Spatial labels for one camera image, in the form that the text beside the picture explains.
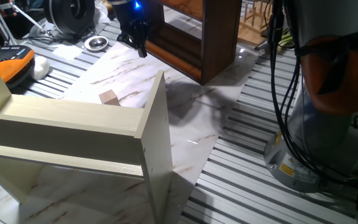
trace striped floor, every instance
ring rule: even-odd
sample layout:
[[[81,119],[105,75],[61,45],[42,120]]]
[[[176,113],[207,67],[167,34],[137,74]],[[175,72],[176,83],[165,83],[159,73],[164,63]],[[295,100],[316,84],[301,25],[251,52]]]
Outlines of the striped floor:
[[[292,51],[277,57],[279,101],[290,83],[294,64]],[[342,196],[301,194],[272,177],[263,153],[278,129],[269,61],[261,56],[229,114],[179,224],[355,223],[355,191],[343,189]]]

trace marble-pattern surface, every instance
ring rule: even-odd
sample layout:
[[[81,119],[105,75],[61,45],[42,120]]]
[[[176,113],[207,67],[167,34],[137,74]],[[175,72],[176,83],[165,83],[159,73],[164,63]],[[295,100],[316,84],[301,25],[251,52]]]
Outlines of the marble-pattern surface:
[[[198,21],[165,10],[167,22],[200,37]],[[165,72],[175,176],[164,223],[172,224],[178,220],[256,59],[250,48],[239,44],[236,61],[200,86],[153,56],[139,58],[136,51],[116,44],[63,99],[100,103],[98,94],[112,89],[122,106],[141,108],[157,70]],[[22,205],[0,187],[0,219],[6,223],[152,223],[141,180],[51,166],[44,168]]]

